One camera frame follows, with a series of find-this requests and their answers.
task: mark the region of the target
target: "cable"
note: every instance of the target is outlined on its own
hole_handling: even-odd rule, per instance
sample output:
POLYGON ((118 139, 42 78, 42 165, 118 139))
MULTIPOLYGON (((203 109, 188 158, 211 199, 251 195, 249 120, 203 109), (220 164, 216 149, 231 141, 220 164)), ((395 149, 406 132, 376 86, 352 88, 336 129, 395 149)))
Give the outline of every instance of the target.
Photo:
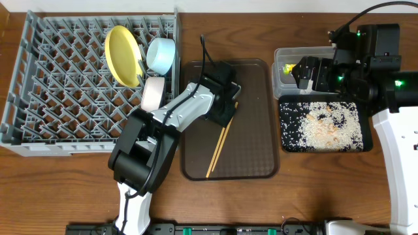
POLYGON ((345 25, 339 27, 336 31, 335 31, 335 35, 333 36, 334 39, 338 38, 341 33, 342 33, 342 29, 349 27, 349 25, 351 23, 353 23, 355 20, 357 20, 358 18, 360 18, 361 16, 365 15, 367 12, 370 12, 372 10, 375 10, 377 8, 381 8, 381 7, 388 7, 388 6, 393 6, 393 5, 406 5, 406 6, 411 6, 411 7, 417 7, 418 8, 418 3, 412 3, 409 1, 391 1, 391 2, 387 2, 387 3, 380 3, 377 4, 375 6, 369 7, 366 10, 360 12, 358 15, 356 15, 353 19, 351 19, 350 21, 348 21, 345 25))
POLYGON ((281 227, 280 227, 281 233, 282 233, 283 235, 289 235, 288 233, 286 233, 286 232, 284 231, 284 228, 285 228, 285 225, 286 225, 286 223, 288 222, 288 220, 291 220, 291 219, 292 219, 292 220, 296 220, 296 221, 298 221, 299 225, 302 225, 302 227, 303 227, 303 229, 305 230, 305 232, 307 232, 309 235, 311 235, 310 231, 309 231, 308 229, 306 229, 306 228, 305 228, 305 225, 301 224, 300 219, 295 218, 295 217, 289 217, 289 218, 285 219, 285 221, 283 221, 283 223, 281 224, 281 227))
POLYGON ((196 91, 197 91, 197 89, 199 88, 199 86, 200 86, 200 84, 201 84, 201 80, 202 80, 202 77, 203 77, 203 72, 204 72, 204 64, 205 64, 205 62, 206 62, 206 57, 205 57, 205 55, 207 55, 208 56, 208 58, 209 58, 209 60, 210 60, 210 62, 211 62, 211 64, 215 67, 215 63, 212 61, 212 58, 209 56, 209 53, 208 53, 208 51, 206 50, 206 47, 205 47, 205 45, 204 45, 204 36, 203 35, 201 35, 201 44, 202 44, 202 49, 203 49, 203 60, 202 60, 202 69, 201 69, 201 75, 200 75, 200 77, 199 77, 199 80, 197 81, 197 84, 196 84, 196 87, 194 88, 194 90, 186 97, 186 98, 184 98, 184 99, 182 99, 180 102, 178 102, 177 104, 175 104, 170 110, 167 110, 167 112, 166 112, 166 114, 165 114, 165 117, 164 117, 164 119, 163 119, 163 122, 161 123, 161 132, 160 132, 160 135, 159 135, 159 140, 157 141, 157 145, 156 145, 156 147, 155 147, 155 155, 154 155, 154 159, 153 159, 153 161, 152 161, 152 165, 151 165, 151 169, 150 169, 150 172, 148 173, 148 176, 147 176, 147 178, 145 179, 145 182, 144 182, 144 184, 142 184, 142 187, 141 187, 141 189, 140 190, 138 190, 136 193, 134 193, 133 195, 129 195, 128 194, 128 192, 126 192, 125 193, 125 207, 124 207, 124 209, 123 209, 123 222, 122 222, 122 227, 121 227, 121 230, 120 230, 120 233, 119 234, 123 234, 123 231, 125 230, 125 225, 126 225, 126 223, 128 222, 128 220, 127 220, 127 213, 128 213, 128 203, 129 203, 129 199, 132 199, 132 198, 135 198, 135 197, 137 197, 139 194, 142 194, 145 190, 146 190, 146 188, 147 188, 147 186, 148 186, 148 183, 150 182, 150 180, 151 180, 151 177, 152 177, 152 175, 153 175, 153 173, 154 173, 154 171, 155 171, 155 167, 157 166, 157 161, 158 161, 158 156, 159 156, 159 150, 160 150, 160 148, 161 148, 161 141, 162 141, 162 137, 163 137, 163 133, 164 133, 164 127, 165 127, 165 124, 166 124, 166 122, 167 122, 167 119, 171 116, 171 113, 177 108, 177 107, 179 107, 180 105, 182 105, 186 100, 188 100, 189 98, 191 98, 191 97, 193 97, 194 95, 195 95, 195 93, 196 93, 196 91))

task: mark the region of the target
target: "yellow plate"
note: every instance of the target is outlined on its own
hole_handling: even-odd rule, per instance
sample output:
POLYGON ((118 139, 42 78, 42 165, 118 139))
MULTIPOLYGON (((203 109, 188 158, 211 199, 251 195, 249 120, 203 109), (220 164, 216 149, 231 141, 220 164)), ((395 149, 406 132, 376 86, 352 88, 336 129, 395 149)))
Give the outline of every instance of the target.
POLYGON ((104 54, 109 70, 116 80, 127 87, 139 84, 137 75, 142 75, 138 60, 141 58, 138 43, 124 26, 115 26, 106 36, 104 54))

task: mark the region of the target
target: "gray dish rack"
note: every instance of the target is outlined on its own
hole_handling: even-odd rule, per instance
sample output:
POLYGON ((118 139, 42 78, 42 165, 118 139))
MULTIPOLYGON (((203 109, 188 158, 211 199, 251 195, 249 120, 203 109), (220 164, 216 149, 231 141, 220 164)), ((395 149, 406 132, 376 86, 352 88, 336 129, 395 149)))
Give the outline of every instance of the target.
MULTIPOLYGON (((1 120, 0 146, 22 156, 111 152, 127 117, 139 108, 142 88, 157 76, 141 61, 141 86, 114 79, 105 58, 106 34, 115 26, 136 38, 142 60, 156 37, 173 39, 176 57, 165 75, 165 102, 178 95, 178 13, 160 16, 39 18, 28 12, 1 120)), ((141 146, 153 146, 138 141, 141 146)))

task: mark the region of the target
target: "chopsticks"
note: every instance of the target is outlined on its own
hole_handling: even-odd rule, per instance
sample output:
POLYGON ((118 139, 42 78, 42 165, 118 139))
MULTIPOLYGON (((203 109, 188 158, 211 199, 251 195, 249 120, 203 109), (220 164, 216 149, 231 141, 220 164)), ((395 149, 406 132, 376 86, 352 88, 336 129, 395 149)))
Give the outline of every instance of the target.
POLYGON ((210 161, 208 173, 206 173, 206 177, 209 177, 210 173, 215 170, 217 160, 219 159, 219 155, 221 154, 223 143, 225 142, 225 139, 227 138, 229 127, 231 126, 233 119, 234 117, 231 118, 226 128, 222 128, 221 134, 219 136, 219 140, 217 141, 217 144, 216 144, 214 155, 212 156, 212 160, 210 161))

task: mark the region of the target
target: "wood grain surface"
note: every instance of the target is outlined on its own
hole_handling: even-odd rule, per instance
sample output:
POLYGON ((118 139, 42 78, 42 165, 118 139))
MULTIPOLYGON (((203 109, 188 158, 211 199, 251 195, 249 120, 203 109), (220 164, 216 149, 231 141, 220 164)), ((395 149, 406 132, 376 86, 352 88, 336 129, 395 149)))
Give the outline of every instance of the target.
MULTIPOLYGON (((271 65, 275 49, 326 46, 327 31, 352 17, 181 14, 182 64, 201 59, 199 35, 204 34, 214 59, 260 58, 271 65)), ((10 14, 1 40, 0 110, 24 19, 25 14, 10 14)), ((416 70, 418 15, 369 14, 357 23, 391 22, 401 26, 402 68, 416 70)), ((151 217, 178 223, 280 224, 290 216, 304 221, 344 216, 360 223, 387 224, 389 188, 375 131, 373 141, 374 148, 368 153, 290 154, 280 150, 281 169, 269 180, 188 181, 180 172, 177 153, 166 180, 153 195, 151 217)), ((69 223, 113 220, 118 215, 119 192, 107 168, 108 157, 20 157, 1 148, 0 233, 64 234, 69 223)))

